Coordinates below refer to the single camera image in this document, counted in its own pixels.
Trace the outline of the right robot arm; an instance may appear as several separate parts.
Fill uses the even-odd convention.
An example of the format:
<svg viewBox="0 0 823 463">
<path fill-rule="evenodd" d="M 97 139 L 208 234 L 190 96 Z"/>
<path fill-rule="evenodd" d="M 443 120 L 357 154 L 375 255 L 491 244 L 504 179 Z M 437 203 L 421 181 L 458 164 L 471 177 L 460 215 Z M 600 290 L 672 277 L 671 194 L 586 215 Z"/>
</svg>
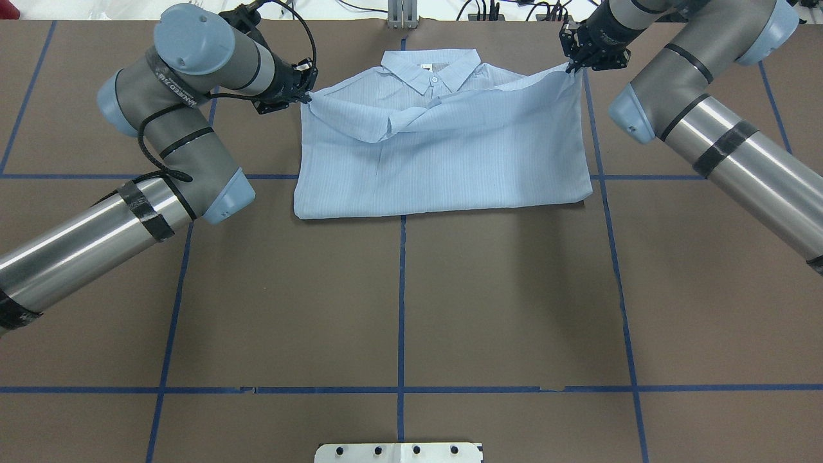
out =
<svg viewBox="0 0 823 463">
<path fill-rule="evenodd" d="M 821 175 L 712 94 L 729 68 L 762 62 L 796 32 L 790 3 L 602 1 L 559 30 L 567 72 L 625 68 L 630 44 L 669 13 L 685 24 L 615 97 L 609 116 L 638 143 L 670 147 L 821 273 Z"/>
</svg>

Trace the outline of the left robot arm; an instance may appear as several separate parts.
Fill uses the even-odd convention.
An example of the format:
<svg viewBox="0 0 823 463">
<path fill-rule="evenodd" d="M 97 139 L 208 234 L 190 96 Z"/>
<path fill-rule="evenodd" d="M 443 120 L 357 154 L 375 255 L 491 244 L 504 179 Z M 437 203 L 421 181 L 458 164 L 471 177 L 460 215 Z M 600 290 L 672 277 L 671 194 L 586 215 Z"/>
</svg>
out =
<svg viewBox="0 0 823 463">
<path fill-rule="evenodd" d="M 50 307 L 179 230 L 217 224 L 255 200 L 243 168 L 201 108 L 220 99 L 249 102 L 265 115 L 306 104 L 318 76 L 318 49 L 286 62 L 259 30 L 252 1 L 219 13 L 178 3 L 161 13 L 152 45 L 96 94 L 100 114 L 136 141 L 152 170 L 121 175 L 90 207 L 2 256 L 2 334 L 35 322 Z"/>
</svg>

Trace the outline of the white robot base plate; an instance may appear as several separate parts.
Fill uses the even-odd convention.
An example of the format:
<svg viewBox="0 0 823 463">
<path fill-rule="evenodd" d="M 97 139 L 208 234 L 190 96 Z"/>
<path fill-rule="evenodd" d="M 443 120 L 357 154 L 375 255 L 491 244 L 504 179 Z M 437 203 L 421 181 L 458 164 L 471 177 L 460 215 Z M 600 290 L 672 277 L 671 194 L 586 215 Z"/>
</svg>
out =
<svg viewBox="0 0 823 463">
<path fill-rule="evenodd" d="M 314 462 L 484 462 L 481 443 L 384 442 L 323 444 Z"/>
</svg>

